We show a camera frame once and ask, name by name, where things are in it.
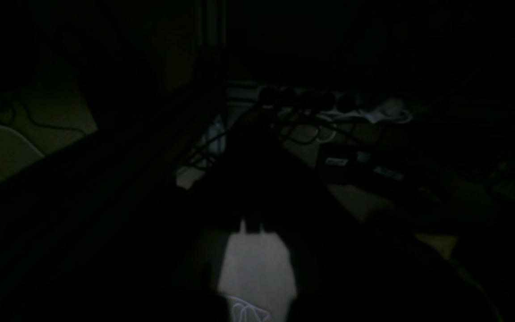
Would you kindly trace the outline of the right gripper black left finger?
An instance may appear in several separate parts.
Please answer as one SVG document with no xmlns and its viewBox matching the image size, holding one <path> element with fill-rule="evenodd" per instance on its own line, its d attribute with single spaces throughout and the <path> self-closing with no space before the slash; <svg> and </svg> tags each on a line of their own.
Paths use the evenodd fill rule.
<svg viewBox="0 0 515 322">
<path fill-rule="evenodd" d="M 233 174 L 246 130 L 226 132 L 228 147 L 189 191 L 176 171 L 194 156 L 192 136 L 171 139 L 143 159 L 124 203 L 85 231 L 85 263 L 38 295 L 41 322 L 232 322 L 244 314 L 216 291 L 228 235 L 241 221 L 226 208 L 226 177 Z"/>
</svg>

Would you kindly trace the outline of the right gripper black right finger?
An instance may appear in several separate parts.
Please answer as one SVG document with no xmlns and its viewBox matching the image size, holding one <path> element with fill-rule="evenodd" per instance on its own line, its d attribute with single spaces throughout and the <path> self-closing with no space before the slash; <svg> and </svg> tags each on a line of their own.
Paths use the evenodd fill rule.
<svg viewBox="0 0 515 322">
<path fill-rule="evenodd" d="M 366 228 L 275 139 L 257 145 L 264 218 L 289 250 L 289 322 L 496 322 L 490 302 L 435 255 L 419 258 Z"/>
</svg>

